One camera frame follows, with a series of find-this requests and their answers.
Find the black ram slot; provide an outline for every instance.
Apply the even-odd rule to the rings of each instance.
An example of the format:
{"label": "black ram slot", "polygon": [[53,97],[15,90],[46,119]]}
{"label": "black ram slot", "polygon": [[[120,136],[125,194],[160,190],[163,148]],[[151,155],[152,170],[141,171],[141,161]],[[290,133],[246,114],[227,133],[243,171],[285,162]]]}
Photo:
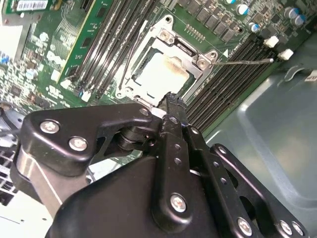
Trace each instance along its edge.
{"label": "black ram slot", "polygon": [[233,103],[232,101],[232,95],[238,91],[238,89],[246,82],[253,81],[253,75],[261,65],[253,65],[251,67],[248,67],[248,65],[244,65],[244,67],[240,68],[239,71],[242,72],[241,75],[238,77],[233,77],[228,80],[228,83],[223,85],[223,89],[220,89],[221,91],[217,94],[216,97],[211,98],[212,102],[208,104],[206,108],[207,113],[204,112],[202,117],[199,117],[198,120],[196,120],[194,123],[196,125],[199,125],[200,127],[204,126],[204,123],[217,111],[217,108],[220,107],[220,105],[223,102],[227,102],[228,100]]}
{"label": "black ram slot", "polygon": [[79,69],[76,71],[76,78],[79,79],[81,86],[86,86],[91,71],[96,68],[96,64],[99,63],[100,57],[103,55],[105,48],[107,47],[109,41],[111,40],[114,32],[123,18],[124,15],[122,13],[125,10],[128,10],[129,0],[121,0],[116,2],[116,4],[112,4],[109,13],[107,14],[104,22],[100,27],[100,31],[97,33],[94,42],[88,51],[87,55],[83,63],[80,65]]}
{"label": "black ram slot", "polygon": [[[122,26],[122,22],[124,20],[125,20],[124,24],[128,24],[130,18],[132,17],[133,11],[136,8],[136,5],[135,5],[133,9],[130,9],[132,4],[135,5],[135,3],[133,1],[130,1],[130,4],[128,4],[127,7],[123,11],[120,12],[118,18],[115,21],[115,25],[109,31],[109,33],[106,37],[106,40],[104,41],[104,43],[101,47],[100,52],[97,54],[96,58],[94,59],[94,63],[92,64],[92,66],[90,67],[90,70],[86,74],[86,77],[88,80],[93,79],[93,80],[91,80],[91,82],[88,85],[86,85],[86,89],[90,88],[92,85],[98,84],[98,81],[99,81],[98,77],[94,77],[94,74],[96,72],[98,74],[98,72],[103,70],[103,67],[100,67],[100,64],[102,63],[101,60],[102,60],[106,50],[108,49],[108,47],[111,46],[112,39],[114,37],[117,37],[117,40],[121,39],[122,34],[124,34],[125,28],[124,27],[120,28],[120,26]],[[115,45],[115,43],[112,42],[112,48],[110,49],[110,52],[113,49],[114,45]]]}
{"label": "black ram slot", "polygon": [[90,85],[98,86],[103,80],[104,74],[106,73],[107,70],[109,70],[108,67],[111,61],[116,56],[116,54],[120,54],[118,49],[122,45],[122,42],[127,37],[127,35],[129,35],[129,31],[131,30],[133,23],[135,19],[137,18],[137,16],[139,15],[139,12],[144,6],[145,2],[146,0],[141,0],[140,2],[138,2],[138,4],[135,4],[135,2],[133,3],[133,1],[131,1],[130,3],[131,4],[133,3],[134,5],[133,9],[129,8],[127,12],[121,14],[122,17],[125,18],[125,23],[122,25],[122,21],[120,21],[120,23],[118,24],[117,26],[118,30],[116,29],[117,35],[114,36],[115,39],[113,37],[110,38],[111,45],[110,47],[106,46],[106,49],[109,49],[106,54],[106,58],[103,59],[103,61],[100,60],[98,62],[99,67],[94,68],[94,71],[93,71],[94,76],[92,73],[89,76],[87,76],[88,78],[93,77],[93,80],[91,81]]}
{"label": "black ram slot", "polygon": [[[248,38],[247,41],[238,49],[238,51],[229,59],[229,61],[240,60],[245,54],[247,54],[250,49],[255,46],[253,38]],[[219,79],[223,78],[227,73],[229,73],[236,65],[222,66],[211,79],[210,83],[202,90],[202,92],[193,100],[193,102],[188,107],[188,115],[190,116],[194,112],[195,108],[199,107],[200,103],[206,98],[207,92],[210,92],[218,82]]]}
{"label": "black ram slot", "polygon": [[87,12],[90,9],[93,2],[94,2],[94,0],[83,0],[81,2],[80,9],[84,9],[85,12]]}
{"label": "black ram slot", "polygon": [[207,120],[205,121],[204,124],[201,124],[200,125],[200,130],[204,131],[208,128],[209,125],[211,125],[218,117],[219,115],[221,115],[222,113],[224,113],[228,107],[230,107],[232,105],[232,103],[237,100],[241,94],[246,90],[248,89],[249,86],[252,85],[252,83],[254,83],[254,81],[262,74],[264,73],[267,68],[269,67],[269,65],[263,65],[261,67],[261,69],[259,69],[259,72],[257,73],[257,75],[255,75],[253,77],[254,80],[250,80],[250,81],[247,81],[245,82],[243,85],[241,85],[241,87],[239,88],[239,90],[232,96],[232,98],[230,98],[230,100],[228,99],[226,102],[223,102],[222,105],[217,109],[215,110],[212,114],[212,116]]}
{"label": "black ram slot", "polygon": [[[244,47],[241,52],[239,52],[240,56],[247,55],[246,60],[252,60],[252,57],[254,57],[254,54],[258,53],[258,47],[255,47],[254,44],[247,44],[247,47]],[[230,61],[237,60],[236,57],[233,57]],[[199,114],[201,113],[201,110],[197,110],[199,108],[207,108],[210,98],[213,97],[213,94],[219,93],[218,87],[222,86],[224,83],[226,83],[232,75],[238,74],[238,72],[242,72],[242,68],[245,68],[246,65],[228,65],[223,66],[216,75],[212,78],[211,82],[204,88],[202,95],[199,95],[199,98],[196,98],[194,102],[194,107],[191,107],[188,111],[188,117],[189,118],[198,118]]]}
{"label": "black ram slot", "polygon": [[[229,60],[262,60],[273,57],[276,57],[276,54],[264,47],[262,41],[253,35]],[[232,106],[269,66],[270,64],[222,66],[189,105],[189,122],[199,130],[205,130]]]}
{"label": "black ram slot", "polygon": [[97,97],[100,97],[104,93],[104,91],[109,87],[109,85],[110,85],[113,77],[115,76],[116,72],[118,71],[119,67],[122,65],[124,59],[129,54],[129,51],[133,47],[133,44],[137,41],[138,35],[139,35],[139,30],[140,30],[144,20],[146,20],[151,15],[151,13],[153,12],[157,3],[158,3],[158,0],[154,0],[154,1],[151,1],[151,3],[148,3],[147,6],[143,10],[141,10],[141,12],[143,12],[143,16],[142,17],[138,16],[138,18],[135,17],[135,19],[132,21],[132,23],[134,24],[134,22],[138,19],[137,24],[135,26],[135,31],[130,34],[129,39],[127,40],[125,47],[123,47],[121,50],[120,56],[117,58],[116,62],[113,64],[113,66],[110,69],[109,73],[107,74],[105,80],[103,81],[101,87],[98,88]]}

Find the black plastic part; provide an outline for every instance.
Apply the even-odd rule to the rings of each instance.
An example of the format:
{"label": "black plastic part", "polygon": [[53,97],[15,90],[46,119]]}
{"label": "black plastic part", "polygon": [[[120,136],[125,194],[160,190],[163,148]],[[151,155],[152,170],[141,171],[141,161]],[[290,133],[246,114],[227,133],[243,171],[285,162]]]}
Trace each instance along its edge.
{"label": "black plastic part", "polygon": [[[192,221],[193,205],[190,183],[189,158],[183,140],[180,121],[165,115],[160,133],[160,150],[153,189],[153,218],[164,231],[178,233]],[[178,195],[186,203],[186,210],[178,212],[171,206],[171,196]]]}
{"label": "black plastic part", "polygon": [[200,177],[190,174],[193,219],[168,235],[151,214],[155,157],[137,159],[72,195],[59,209],[46,238],[217,238]]}
{"label": "black plastic part", "polygon": [[24,177],[16,167],[16,160],[17,160],[17,153],[14,155],[13,162],[10,168],[10,178],[15,186],[16,189],[24,192],[25,194],[29,195],[33,199],[41,202],[38,194],[36,193],[33,185],[30,181]]}
{"label": "black plastic part", "polygon": [[[106,137],[104,146],[113,136],[129,126],[148,126],[153,116],[142,114],[140,104],[120,104],[33,112],[24,119],[20,141],[26,153],[64,176],[78,176],[86,171],[96,152],[96,141]],[[55,134],[41,131],[40,124],[54,121],[60,130]],[[87,141],[84,151],[69,147],[69,140],[79,136]]]}
{"label": "black plastic part", "polygon": [[[235,188],[242,201],[248,201],[254,209],[252,220],[256,222],[260,232],[264,237],[289,237],[282,229],[280,221],[289,224],[292,236],[296,238],[308,238],[308,232],[304,226],[267,190],[263,184],[257,180],[250,171],[223,145],[215,144],[210,148],[210,152],[221,158],[227,171],[237,180],[238,186]],[[293,222],[300,225],[304,232],[301,236],[291,225]]]}
{"label": "black plastic part", "polygon": [[184,136],[189,145],[191,166],[198,167],[202,176],[211,212],[222,237],[247,237],[238,226],[238,218],[245,219],[252,228],[253,237],[262,238],[256,229],[230,180],[220,157],[209,152],[203,136],[192,131],[192,126],[184,128]]}

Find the ram slot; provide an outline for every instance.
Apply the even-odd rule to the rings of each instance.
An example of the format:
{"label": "ram slot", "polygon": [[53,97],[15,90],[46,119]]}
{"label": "ram slot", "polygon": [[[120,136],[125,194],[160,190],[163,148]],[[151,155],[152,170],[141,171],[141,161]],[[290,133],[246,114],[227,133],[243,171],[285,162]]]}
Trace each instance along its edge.
{"label": "ram slot", "polygon": [[93,4],[94,0],[83,0],[80,5],[80,9],[84,9],[84,11],[88,11]]}
{"label": "ram slot", "polygon": [[74,81],[79,81],[80,85],[85,85],[88,82],[86,75],[93,69],[93,66],[98,62],[97,56],[104,51],[105,45],[108,43],[108,40],[111,39],[114,24],[118,23],[120,13],[123,11],[123,8],[127,9],[127,3],[129,0],[121,0],[116,4],[112,4],[109,13],[107,14],[105,20],[103,21],[100,31],[92,43],[85,59],[82,64],[78,67],[75,73]]}
{"label": "ram slot", "polygon": [[[248,44],[248,47],[244,48],[241,52],[241,56],[247,54],[248,59],[251,59],[255,54],[257,54],[258,48],[255,45]],[[199,118],[200,113],[204,113],[204,110],[207,110],[210,98],[214,98],[215,96],[219,96],[219,87],[221,88],[226,82],[230,80],[231,75],[238,74],[242,72],[242,68],[246,68],[248,65],[231,65],[231,66],[223,66],[223,71],[214,77],[210,82],[209,86],[204,88],[204,98],[200,101],[196,102],[196,110],[192,110],[188,113],[189,118]]]}
{"label": "ram slot", "polygon": [[[265,57],[265,55],[261,54],[259,57],[254,58],[254,60],[260,60],[263,59],[263,57]],[[220,93],[216,97],[212,98],[212,102],[209,102],[205,109],[205,113],[195,121],[195,125],[200,129],[205,126],[207,127],[207,122],[210,118],[219,115],[219,108],[223,105],[226,107],[230,106],[235,100],[235,95],[241,92],[241,89],[246,89],[243,85],[253,83],[256,79],[255,75],[258,75],[258,70],[261,68],[266,69],[267,67],[269,67],[269,64],[240,68],[239,71],[243,73],[239,76],[231,76],[229,82],[220,88]]]}
{"label": "ram slot", "polygon": [[[273,57],[276,57],[276,54],[271,49],[264,47],[261,40],[251,36],[229,60],[262,60]],[[189,122],[200,130],[206,129],[269,66],[269,64],[222,66],[190,104],[187,112]]]}
{"label": "ram slot", "polygon": [[[251,39],[248,39],[239,49],[238,51],[229,59],[229,61],[235,61],[241,59],[245,54],[247,54],[251,48],[254,47],[254,42]],[[219,83],[219,81],[236,67],[236,65],[228,65],[222,66],[215,73],[214,77],[211,79],[210,83],[206,85],[200,94],[192,101],[192,103],[188,106],[187,114],[190,117],[198,107],[201,106],[202,102],[211,94],[211,90]]]}
{"label": "ram slot", "polygon": [[[127,34],[121,37],[121,39],[123,39],[123,42],[116,42],[115,48],[113,49],[111,54],[109,54],[108,59],[105,60],[102,66],[102,70],[98,74],[97,78],[98,81],[100,81],[100,84],[97,87],[97,98],[101,97],[104,91],[108,88],[109,84],[113,79],[113,73],[116,72],[118,66],[122,64],[123,60],[125,59],[126,55],[132,47],[133,39],[136,39],[136,36],[139,34],[140,27],[142,26],[144,20],[152,13],[157,2],[157,0],[148,0],[143,5],[139,6],[138,14],[134,14],[133,19],[129,22],[129,25],[126,26],[124,32],[127,32]],[[112,67],[108,68],[111,61],[116,56],[118,56],[118,58],[113,63]]]}
{"label": "ram slot", "polygon": [[138,41],[139,29],[142,26],[142,23],[144,22],[144,20],[148,19],[148,17],[151,15],[151,13],[153,12],[157,3],[158,3],[158,1],[153,1],[151,3],[151,5],[149,6],[148,10],[145,12],[144,17],[140,18],[139,22],[137,23],[138,30],[135,31],[134,35],[131,37],[131,40],[128,40],[127,46],[122,51],[122,54],[116,59],[115,63],[113,64],[113,67],[111,68],[111,70],[107,74],[106,78],[104,79],[102,86],[98,88],[98,93],[97,93],[98,97],[100,97],[105,92],[105,90],[109,87],[109,85],[110,85],[112,79],[114,78],[114,76],[116,75],[119,67],[123,64],[126,56],[132,50],[133,45]]}

